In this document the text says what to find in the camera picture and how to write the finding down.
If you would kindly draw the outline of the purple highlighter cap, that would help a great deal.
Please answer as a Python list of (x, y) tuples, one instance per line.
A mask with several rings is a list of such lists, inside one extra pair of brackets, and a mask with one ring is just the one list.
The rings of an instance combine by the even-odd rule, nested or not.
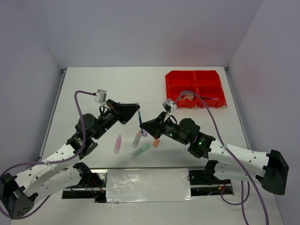
[(142, 131), (142, 135), (143, 135), (143, 137), (147, 137), (148, 136), (148, 134), (147, 134), (147, 132), (145, 130)]

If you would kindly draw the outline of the blue pen with label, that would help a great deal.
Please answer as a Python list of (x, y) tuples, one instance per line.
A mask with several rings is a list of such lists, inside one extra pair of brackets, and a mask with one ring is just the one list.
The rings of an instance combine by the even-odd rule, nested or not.
[(141, 117), (140, 110), (138, 110), (138, 119), (139, 119), (139, 124), (142, 124), (142, 117)]

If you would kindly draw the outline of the pink highlighter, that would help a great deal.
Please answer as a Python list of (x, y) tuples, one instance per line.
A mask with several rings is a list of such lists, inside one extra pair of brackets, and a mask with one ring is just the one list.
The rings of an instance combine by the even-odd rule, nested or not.
[(121, 147), (122, 138), (119, 135), (116, 139), (115, 146), (114, 146), (114, 154), (119, 154), (120, 147)]

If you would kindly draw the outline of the large silver tape roll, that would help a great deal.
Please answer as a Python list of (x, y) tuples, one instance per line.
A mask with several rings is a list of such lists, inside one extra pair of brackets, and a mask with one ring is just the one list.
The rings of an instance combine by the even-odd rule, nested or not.
[(194, 94), (192, 92), (182, 91), (180, 93), (179, 101), (192, 101), (194, 99)]

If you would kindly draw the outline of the dark blue pen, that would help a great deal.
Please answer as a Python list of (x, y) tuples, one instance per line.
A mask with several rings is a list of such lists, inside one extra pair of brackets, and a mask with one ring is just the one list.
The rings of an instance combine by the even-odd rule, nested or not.
[(215, 98), (215, 97), (201, 97), (201, 99), (206, 99), (206, 100), (219, 100), (219, 98)]

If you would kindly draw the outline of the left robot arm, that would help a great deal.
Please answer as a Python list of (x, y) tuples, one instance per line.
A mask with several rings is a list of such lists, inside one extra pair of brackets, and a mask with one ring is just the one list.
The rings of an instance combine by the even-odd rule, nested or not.
[(116, 122), (126, 124), (139, 110), (138, 103), (121, 104), (107, 100), (99, 117), (90, 113), (80, 114), (76, 132), (67, 142), (43, 161), (17, 175), (6, 172), (0, 177), (0, 201), (6, 215), (12, 220), (29, 217), (30, 210), (40, 200), (46, 200), (55, 192), (79, 185), (86, 187), (103, 181), (81, 160), (90, 154), (102, 137)]

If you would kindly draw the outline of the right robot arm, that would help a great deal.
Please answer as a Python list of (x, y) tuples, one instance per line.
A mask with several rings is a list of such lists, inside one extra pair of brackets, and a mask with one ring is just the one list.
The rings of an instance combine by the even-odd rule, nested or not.
[(242, 180), (253, 182), (275, 195), (284, 195), (289, 166), (277, 150), (259, 152), (221, 142), (204, 134), (191, 118), (174, 123), (162, 112), (155, 119), (143, 122), (140, 128), (155, 139), (162, 135), (188, 146), (188, 152), (196, 158), (207, 159), (204, 179), (208, 183), (217, 180)]

